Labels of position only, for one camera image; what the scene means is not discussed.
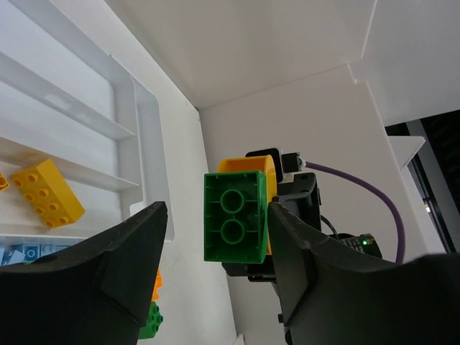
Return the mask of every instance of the white wall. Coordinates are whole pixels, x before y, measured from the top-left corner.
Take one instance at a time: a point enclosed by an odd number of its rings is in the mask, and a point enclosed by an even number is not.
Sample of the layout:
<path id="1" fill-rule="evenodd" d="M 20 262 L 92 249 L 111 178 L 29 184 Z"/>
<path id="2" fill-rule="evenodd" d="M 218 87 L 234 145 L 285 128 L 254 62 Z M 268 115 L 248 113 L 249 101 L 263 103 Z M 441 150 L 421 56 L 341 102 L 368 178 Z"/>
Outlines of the white wall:
<path id="1" fill-rule="evenodd" d="M 106 0 L 194 106 L 362 56 L 377 0 Z"/>
<path id="2" fill-rule="evenodd" d="M 367 81 L 385 125 L 460 109 L 460 2 L 377 2 L 364 56 L 351 64 Z"/>
<path id="3" fill-rule="evenodd" d="M 428 251 L 369 88 L 353 83 L 348 66 L 204 109 L 201 123 L 210 171 L 221 159 L 251 150 L 300 151 L 306 160 L 356 174 L 386 192 L 407 229 L 406 259 Z M 384 258 L 394 260 L 395 225 L 382 202 L 323 173 L 318 183 L 322 213 L 338 231 L 374 234 Z M 246 344 L 282 344 L 271 287 L 229 279 L 229 289 L 236 330 Z"/>

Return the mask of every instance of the white panel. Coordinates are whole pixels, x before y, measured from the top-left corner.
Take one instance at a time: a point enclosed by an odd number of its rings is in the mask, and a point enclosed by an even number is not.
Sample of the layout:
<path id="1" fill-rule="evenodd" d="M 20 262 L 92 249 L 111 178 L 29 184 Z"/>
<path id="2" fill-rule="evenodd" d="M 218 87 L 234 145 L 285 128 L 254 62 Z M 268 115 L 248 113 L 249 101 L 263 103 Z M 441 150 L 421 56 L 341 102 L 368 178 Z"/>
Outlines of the white panel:
<path id="1" fill-rule="evenodd" d="M 138 136 L 121 140 L 117 143 L 119 150 L 119 176 L 126 180 L 133 181 L 142 187 L 131 188 L 121 192 L 121 214 L 126 219 L 134 213 L 131 212 L 133 205 L 148 206 L 144 203 L 144 184 L 142 182 L 142 166 L 139 138 L 139 115 L 137 112 L 136 92 L 131 77 L 127 80 L 120 75 L 116 77 L 114 84 L 116 95 L 116 110 L 120 124 L 129 128 Z"/>
<path id="2" fill-rule="evenodd" d="M 0 64 L 3 67 L 0 70 L 0 81 L 7 83 L 18 91 L 37 99 L 56 111 L 60 111 L 62 114 L 108 138 L 118 140 L 134 136 L 116 122 L 108 119 L 103 114 L 1 52 Z M 80 89 L 86 90 L 86 85 L 81 84 Z"/>
<path id="3" fill-rule="evenodd" d="M 378 1 L 364 58 L 351 67 L 385 125 L 460 109 L 459 17 L 458 1 Z"/>
<path id="4" fill-rule="evenodd" d="M 110 83 L 6 0 L 0 2 L 0 51 L 79 102 L 114 120 Z"/>
<path id="5" fill-rule="evenodd" d="M 139 143 L 142 165 L 142 186 L 144 205 L 155 201 L 166 202 L 170 218 L 167 222 L 165 239 L 174 239 L 173 210 L 166 173 L 165 149 L 161 132 L 160 109 L 157 99 L 137 81 L 134 82 L 139 120 Z"/>
<path id="6" fill-rule="evenodd" d="M 80 237 L 53 237 L 53 236 L 2 236 L 0 243 L 2 245 L 15 246 L 18 244 L 53 244 L 55 246 L 73 246 L 81 242 Z"/>
<path id="7" fill-rule="evenodd" d="M 106 0 L 198 108 L 362 56 L 376 0 Z"/>
<path id="8" fill-rule="evenodd" d="M 82 34 L 51 1 L 9 1 L 106 80 L 113 83 L 126 76 L 123 68 L 113 60 L 107 59 L 107 54 Z"/>
<path id="9" fill-rule="evenodd" d="M 423 137 L 388 137 L 397 165 L 402 170 L 425 143 Z"/>
<path id="10" fill-rule="evenodd" d="M 7 124 L 17 124 L 33 137 L 18 133 L 19 143 L 117 175 L 116 143 L 60 112 L 0 83 L 0 136 L 13 138 Z"/>
<path id="11" fill-rule="evenodd" d="M 66 152 L 72 153 L 72 151 L 70 144 L 57 142 L 40 132 L 34 132 L 6 119 L 2 120 L 0 126 L 1 160 L 24 167 L 51 158 L 60 172 L 71 180 L 108 190 L 123 190 L 138 186 L 128 180 L 94 170 L 81 162 L 68 160 Z"/>

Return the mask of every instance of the white table surface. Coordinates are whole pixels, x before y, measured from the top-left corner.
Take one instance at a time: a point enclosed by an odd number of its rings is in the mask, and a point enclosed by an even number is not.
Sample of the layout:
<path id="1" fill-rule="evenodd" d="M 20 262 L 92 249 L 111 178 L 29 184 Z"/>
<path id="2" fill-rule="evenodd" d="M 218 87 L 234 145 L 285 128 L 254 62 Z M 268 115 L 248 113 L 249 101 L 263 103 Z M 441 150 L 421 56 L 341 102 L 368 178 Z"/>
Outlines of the white table surface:
<path id="1" fill-rule="evenodd" d="M 203 261 L 203 174 L 208 166 L 198 112 L 102 0 L 56 7 L 150 90 L 160 105 L 175 239 L 160 262 L 157 301 L 165 321 L 140 344 L 232 345 L 229 288 L 221 265 Z"/>

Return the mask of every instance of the white shelf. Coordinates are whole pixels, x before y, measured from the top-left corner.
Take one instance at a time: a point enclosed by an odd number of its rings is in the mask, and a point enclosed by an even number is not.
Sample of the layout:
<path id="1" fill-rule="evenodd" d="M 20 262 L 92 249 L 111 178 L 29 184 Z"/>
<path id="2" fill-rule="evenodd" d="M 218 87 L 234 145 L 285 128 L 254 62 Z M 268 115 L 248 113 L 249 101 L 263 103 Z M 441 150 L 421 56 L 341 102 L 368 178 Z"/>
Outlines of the white shelf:
<path id="1" fill-rule="evenodd" d="M 151 202 L 170 207 L 157 99 L 51 2 L 0 0 L 0 104 L 0 171 L 50 157 L 86 210 L 48 229 L 12 186 L 0 243 L 87 238 Z"/>
<path id="2" fill-rule="evenodd" d="M 0 81 L 112 140 L 133 137 L 126 128 L 0 53 Z"/>

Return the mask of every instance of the lego brick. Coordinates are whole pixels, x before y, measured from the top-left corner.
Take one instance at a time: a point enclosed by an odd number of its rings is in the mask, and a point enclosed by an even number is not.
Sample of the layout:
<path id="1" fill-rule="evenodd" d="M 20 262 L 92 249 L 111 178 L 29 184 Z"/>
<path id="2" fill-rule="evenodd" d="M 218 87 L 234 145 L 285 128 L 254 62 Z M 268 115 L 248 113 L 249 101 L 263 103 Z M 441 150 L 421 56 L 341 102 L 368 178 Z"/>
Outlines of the lego brick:
<path id="1" fill-rule="evenodd" d="M 38 244 L 24 245 L 24 261 L 35 261 L 40 257 L 40 246 Z"/>
<path id="2" fill-rule="evenodd" d="M 204 194 L 205 261 L 262 263 L 268 232 L 265 174 L 206 174 Z"/>
<path id="3" fill-rule="evenodd" d="M 161 278 L 160 269 L 157 271 L 157 277 L 155 278 L 155 286 L 153 287 L 152 302 L 159 298 L 158 289 L 163 286 L 163 279 Z"/>
<path id="4" fill-rule="evenodd" d="M 5 254 L 5 247 L 4 247 L 4 246 L 0 246 L 0 265 L 3 265 L 3 257 L 4 257 L 4 254 Z"/>
<path id="5" fill-rule="evenodd" d="M 267 179 L 267 205 L 277 196 L 277 176 L 275 163 L 271 155 L 257 157 L 230 158 L 222 160 L 218 165 L 218 173 L 243 172 L 259 170 Z M 267 244 L 267 254 L 271 254 L 270 239 Z"/>
<path id="6" fill-rule="evenodd" d="M 40 257 L 56 253 L 58 250 L 54 244 L 41 244 L 40 245 Z"/>
<path id="7" fill-rule="evenodd" d="M 8 180 L 5 176 L 3 176 L 0 172 L 0 192 L 4 191 L 9 187 Z"/>
<path id="8" fill-rule="evenodd" d="M 20 170 L 11 178 L 49 228 L 75 223 L 85 213 L 52 160 Z"/>
<path id="9" fill-rule="evenodd" d="M 147 322 L 139 331 L 139 339 L 153 338 L 160 329 L 163 320 L 164 318 L 160 314 L 160 308 L 155 302 L 151 302 Z"/>
<path id="10" fill-rule="evenodd" d="M 8 253 L 4 253 L 3 259 L 1 260 L 1 266 L 19 264 L 24 261 L 24 254 L 19 250 L 13 250 Z"/>
<path id="11" fill-rule="evenodd" d="M 12 250 L 17 250 L 24 254 L 24 245 L 23 244 L 16 244 L 15 246 L 11 247 Z"/>

